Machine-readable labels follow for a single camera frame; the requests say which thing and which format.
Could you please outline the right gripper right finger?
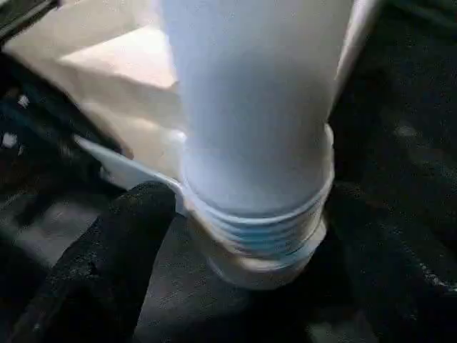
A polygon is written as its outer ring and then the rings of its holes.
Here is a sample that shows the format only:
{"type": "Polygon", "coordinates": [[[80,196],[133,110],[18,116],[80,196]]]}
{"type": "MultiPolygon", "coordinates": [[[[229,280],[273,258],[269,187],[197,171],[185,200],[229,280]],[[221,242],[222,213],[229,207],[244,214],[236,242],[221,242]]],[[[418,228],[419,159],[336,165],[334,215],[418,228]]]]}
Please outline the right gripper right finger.
{"type": "Polygon", "coordinates": [[[326,202],[353,295],[380,342],[456,341],[456,258],[432,234],[354,184],[326,202]]]}

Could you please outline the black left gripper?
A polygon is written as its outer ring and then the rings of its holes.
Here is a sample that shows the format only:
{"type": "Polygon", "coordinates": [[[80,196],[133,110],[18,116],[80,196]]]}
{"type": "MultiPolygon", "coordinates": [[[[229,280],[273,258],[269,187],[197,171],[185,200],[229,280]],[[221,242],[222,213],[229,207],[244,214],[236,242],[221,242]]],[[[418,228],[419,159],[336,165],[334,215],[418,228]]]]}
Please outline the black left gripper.
{"type": "Polygon", "coordinates": [[[55,160],[57,170],[97,178],[101,162],[81,148],[81,137],[116,153],[119,141],[98,128],[57,86],[1,53],[1,131],[13,131],[35,155],[55,160]]]}

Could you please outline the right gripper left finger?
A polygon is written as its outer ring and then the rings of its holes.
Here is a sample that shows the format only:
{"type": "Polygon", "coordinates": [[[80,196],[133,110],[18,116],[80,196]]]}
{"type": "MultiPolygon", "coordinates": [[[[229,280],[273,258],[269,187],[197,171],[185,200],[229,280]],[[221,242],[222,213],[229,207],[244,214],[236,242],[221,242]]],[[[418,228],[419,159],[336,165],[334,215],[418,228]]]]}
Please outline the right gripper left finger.
{"type": "Polygon", "coordinates": [[[144,182],[114,200],[61,255],[12,342],[130,342],[176,194],[144,182]]]}

